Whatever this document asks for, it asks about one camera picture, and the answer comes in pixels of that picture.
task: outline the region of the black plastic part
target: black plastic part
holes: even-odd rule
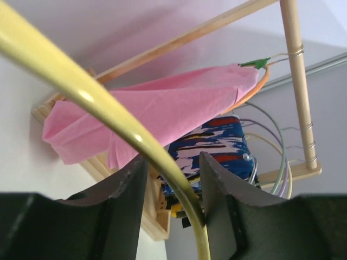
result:
[[[347,255],[347,196],[284,200],[200,154],[211,260],[325,260]]]
[[[182,227],[185,229],[185,228],[188,228],[190,226],[191,226],[191,224],[190,224],[188,217],[182,218]]]
[[[137,157],[68,200],[0,194],[0,259],[135,259],[146,178]]]

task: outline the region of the wire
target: wire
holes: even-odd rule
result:
[[[267,126],[263,125],[262,123],[259,123],[259,122],[255,121],[255,120],[252,120],[252,119],[240,119],[240,121],[252,122],[252,123],[254,123],[254,124],[259,125],[260,127],[262,127],[262,128],[264,128],[265,130],[267,130],[269,133],[271,133],[271,134],[276,138],[276,140],[277,140],[277,142],[280,144],[280,146],[284,147],[284,145],[282,145],[282,142],[281,142],[281,140],[277,137],[277,135],[276,135],[274,132],[272,132]],[[284,168],[285,168],[285,170],[286,170],[285,179],[287,179],[287,178],[288,178],[289,172],[288,172],[288,167],[287,167],[287,164],[286,164],[286,157],[285,157],[285,156],[282,156],[282,161],[281,161],[281,166],[280,166],[280,170],[279,170],[279,175],[278,175],[277,180],[276,180],[276,182],[278,182],[278,184],[277,184],[277,187],[275,187],[275,185],[276,185],[276,182],[275,182],[274,187],[273,187],[273,189],[275,188],[275,190],[278,188],[279,183],[281,182]],[[282,187],[281,187],[281,189],[280,189],[280,192],[278,193],[278,196],[280,196],[280,197],[283,196],[284,190],[285,190],[285,188],[286,188],[286,185],[287,185],[287,182],[283,182]]]
[[[258,135],[258,134],[254,134],[254,133],[245,133],[245,135],[256,137],[257,139],[261,139],[264,142],[267,142],[269,145],[271,145],[273,148],[275,148],[277,150],[277,152],[279,152],[279,154],[283,155],[282,149],[279,148],[277,145],[275,145],[270,140],[268,140],[267,138],[262,137],[261,135]],[[292,174],[292,169],[291,169],[288,161],[287,161],[287,167],[288,167],[288,171],[289,171],[289,176],[288,176],[289,186],[288,186],[288,191],[287,191],[287,199],[290,199],[292,196],[292,191],[293,191],[293,174]]]
[[[249,181],[248,181],[249,184],[253,184],[257,171],[258,171],[258,160],[256,159],[256,157],[254,157],[252,174],[250,175]]]
[[[285,145],[284,145],[284,138],[283,138],[283,134],[282,134],[282,130],[281,128],[278,126],[277,122],[272,118],[272,116],[270,116],[264,109],[262,109],[261,107],[258,107],[257,105],[253,104],[253,103],[250,103],[250,102],[246,102],[246,104],[258,109],[259,111],[263,112],[272,122],[273,124],[275,125],[279,135],[280,135],[280,139],[281,141],[279,141],[279,144],[282,146],[282,150],[283,150],[283,156],[282,156],[282,160],[281,160],[281,166],[280,166],[280,171],[279,171],[279,174],[278,174],[278,177],[275,181],[275,184],[273,185],[272,189],[271,189],[271,194],[275,194],[276,193],[276,190],[281,182],[281,179],[282,179],[282,176],[283,176],[283,171],[286,167],[286,148],[285,148]],[[285,187],[287,185],[287,182],[284,181],[283,184],[282,184],[282,187],[280,189],[280,192],[279,194],[281,194],[280,196],[283,195],[284,193],[284,190],[285,190]]]
[[[301,54],[303,54],[305,52],[304,50],[304,45],[302,44],[298,50],[292,52],[292,53],[279,53],[279,54],[276,54],[276,55],[273,55],[271,56],[270,58],[273,59],[273,58],[276,58],[276,57],[279,57],[279,56],[299,56]]]
[[[287,60],[289,60],[289,58],[282,58],[282,59],[280,59],[280,60],[270,62],[270,63],[268,63],[267,65],[268,65],[268,66],[272,66],[272,65],[274,65],[274,64],[276,64],[276,63],[279,63],[279,62],[281,62],[281,61],[287,61]]]
[[[262,108],[258,107],[257,105],[254,105],[250,102],[246,102],[246,104],[260,110],[261,112],[263,112],[275,125],[275,127],[277,128],[278,132],[279,132],[279,135],[280,135],[280,139],[268,128],[266,127],[265,125],[255,121],[255,120],[252,120],[252,119],[240,119],[241,121],[248,121],[248,122],[252,122],[252,123],[256,123],[257,125],[263,127],[264,129],[268,130],[277,140],[277,142],[283,147],[283,156],[282,156],[282,160],[281,160],[281,166],[280,166],[280,170],[279,170],[279,174],[278,174],[278,177],[271,189],[271,194],[275,194],[276,193],[276,190],[281,182],[281,179],[282,179],[282,176],[283,176],[283,172],[284,172],[284,169],[287,168],[286,167],[286,148],[285,148],[285,145],[284,145],[284,138],[283,138],[283,134],[282,134],[282,130],[280,129],[280,127],[278,126],[278,124],[276,123],[276,121],[265,111],[263,110]],[[288,178],[288,174],[289,172],[286,170],[286,179]],[[282,187],[280,189],[280,192],[279,192],[279,195],[282,196],[283,193],[284,193],[284,190],[286,188],[286,185],[287,185],[287,182],[284,181],[283,184],[282,184]]]

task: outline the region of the green alligator clip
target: green alligator clip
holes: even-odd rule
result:
[[[246,63],[239,63],[240,67],[245,67],[245,66],[254,66],[254,68],[256,69],[261,69],[263,67],[265,67],[265,65],[267,64],[268,60],[270,60],[271,58],[261,58],[259,60],[254,60],[254,61],[249,61]]]

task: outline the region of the pink cloth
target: pink cloth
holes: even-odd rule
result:
[[[117,88],[111,94],[166,146],[239,101],[255,85],[258,70],[231,64]],[[44,141],[65,164],[108,151],[108,166],[122,168],[137,151],[70,101],[58,101],[46,118]]]

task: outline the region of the wooden beam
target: wooden beam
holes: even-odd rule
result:
[[[215,18],[212,18],[211,20],[208,20],[205,23],[200,24],[183,35],[155,46],[152,49],[149,49],[127,61],[122,62],[121,64],[97,75],[95,79],[97,79],[101,84],[105,84],[106,82],[113,80],[116,77],[141,66],[142,64],[163,56],[170,51],[176,50],[195,39],[220,29],[277,1],[278,0],[249,0],[221,15],[218,15]]]
[[[293,174],[293,180],[301,180],[304,178],[317,176],[322,173],[322,165],[320,162],[317,162],[317,168],[310,170],[306,167],[306,164],[297,164],[294,166],[291,166],[292,174]],[[269,188],[273,186],[273,183],[275,182],[277,176],[278,176],[279,170],[267,172],[264,174],[258,175],[258,180],[260,183],[266,183],[262,185],[262,188]]]
[[[301,129],[301,138],[305,153],[306,167],[308,169],[317,168],[317,156],[314,149],[314,137],[312,130],[309,93],[307,91],[306,73],[304,57],[299,53],[303,47],[300,34],[299,14],[296,0],[281,0],[281,11],[283,18],[284,31],[286,35],[289,62],[292,71],[295,100],[299,124]]]

